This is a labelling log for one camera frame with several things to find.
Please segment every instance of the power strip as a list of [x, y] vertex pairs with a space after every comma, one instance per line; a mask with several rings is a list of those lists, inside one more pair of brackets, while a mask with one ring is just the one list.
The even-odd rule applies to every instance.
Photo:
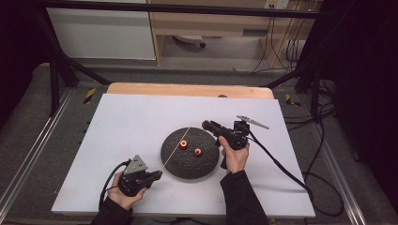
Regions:
[[269, 9], [286, 9], [289, 0], [267, 0], [264, 8]]

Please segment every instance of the white cabinet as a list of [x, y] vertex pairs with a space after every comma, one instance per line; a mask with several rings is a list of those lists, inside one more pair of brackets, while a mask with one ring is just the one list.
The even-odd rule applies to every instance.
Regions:
[[48, 12], [61, 47], [70, 57], [155, 60], [147, 12], [62, 8], [48, 8]]

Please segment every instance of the red object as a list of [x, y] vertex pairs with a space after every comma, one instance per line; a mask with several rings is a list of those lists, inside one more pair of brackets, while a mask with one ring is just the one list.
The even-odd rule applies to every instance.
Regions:
[[187, 149], [187, 147], [188, 147], [188, 142], [187, 142], [187, 141], [182, 140], [182, 141], [179, 143], [179, 148], [181, 148], [182, 150]]
[[202, 150], [200, 148], [195, 148], [195, 151], [193, 151], [193, 155], [197, 158], [202, 156]]

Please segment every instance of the person's right hand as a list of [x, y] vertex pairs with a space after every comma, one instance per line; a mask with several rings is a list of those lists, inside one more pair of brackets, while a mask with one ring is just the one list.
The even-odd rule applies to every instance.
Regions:
[[223, 137], [219, 137], [220, 144], [223, 147], [222, 155], [226, 157], [227, 173], [236, 173], [245, 169], [246, 161], [249, 156], [249, 143], [240, 150], [234, 150], [228, 141]]

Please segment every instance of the tripod leg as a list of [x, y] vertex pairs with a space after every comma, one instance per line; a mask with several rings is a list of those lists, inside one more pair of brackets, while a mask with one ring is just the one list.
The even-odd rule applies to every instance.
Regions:
[[85, 75], [89, 76], [90, 78], [96, 80], [97, 82], [102, 83], [102, 84], [111, 84], [112, 83], [111, 81], [106, 80], [105, 78], [101, 77], [97, 73], [91, 71], [90, 69], [84, 67], [83, 65], [81, 65], [78, 62], [74, 61], [73, 59], [69, 58], [66, 54], [63, 53], [63, 55], [72, 67], [80, 70], [82, 73], [84, 73]]

